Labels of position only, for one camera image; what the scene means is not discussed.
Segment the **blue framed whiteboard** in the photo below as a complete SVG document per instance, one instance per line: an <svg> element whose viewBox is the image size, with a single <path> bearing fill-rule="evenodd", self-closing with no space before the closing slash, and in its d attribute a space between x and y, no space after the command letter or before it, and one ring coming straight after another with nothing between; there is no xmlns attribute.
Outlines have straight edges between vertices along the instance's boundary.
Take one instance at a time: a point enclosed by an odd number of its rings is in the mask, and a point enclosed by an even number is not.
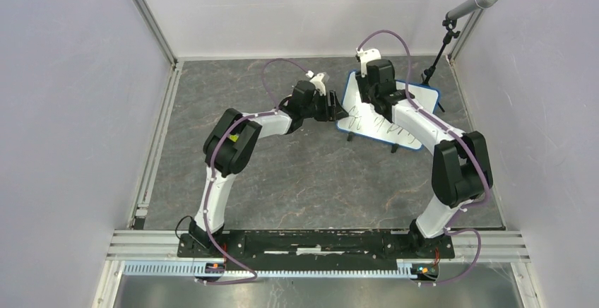
<svg viewBox="0 0 599 308"><path fill-rule="evenodd" d="M438 136L434 136L434 134L426 135L424 137L426 144L422 144L418 137L412 135L409 130L386 120L374 111L371 104L361 100L356 75L356 71L351 71L348 75L342 106L349 116L337 121L339 130L411 150L426 148L432 151L440 140L451 141L453 139L428 119L425 119L426 127L437 130Z"/></svg>

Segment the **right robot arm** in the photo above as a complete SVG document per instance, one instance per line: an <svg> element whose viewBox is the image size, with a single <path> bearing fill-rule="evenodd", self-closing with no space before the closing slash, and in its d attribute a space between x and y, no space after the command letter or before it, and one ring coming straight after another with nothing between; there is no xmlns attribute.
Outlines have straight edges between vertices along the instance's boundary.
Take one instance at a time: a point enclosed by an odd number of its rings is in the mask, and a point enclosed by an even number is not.
<svg viewBox="0 0 599 308"><path fill-rule="evenodd" d="M398 88L388 59L363 61L356 74L361 101L385 120L405 129L432 154L433 197L411 222L408 248L417 257L436 249L459 210L488 197L492 172L485 137L461 131L427 111L406 84Z"/></svg>

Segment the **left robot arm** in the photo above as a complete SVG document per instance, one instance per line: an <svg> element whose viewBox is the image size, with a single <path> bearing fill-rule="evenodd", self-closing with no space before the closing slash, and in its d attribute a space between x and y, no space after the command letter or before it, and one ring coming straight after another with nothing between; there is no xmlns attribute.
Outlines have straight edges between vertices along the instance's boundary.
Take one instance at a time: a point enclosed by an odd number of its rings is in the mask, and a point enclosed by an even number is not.
<svg viewBox="0 0 599 308"><path fill-rule="evenodd" d="M292 93L272 110L242 113L227 109L208 135L206 185L200 208L189 225L194 246L204 256L215 256L222 247L218 234L224 227L224 214L237 175L249 164L258 140L284 136L298 130L304 120L336 122L349 117L333 90L322 93L309 81L299 81Z"/></svg>

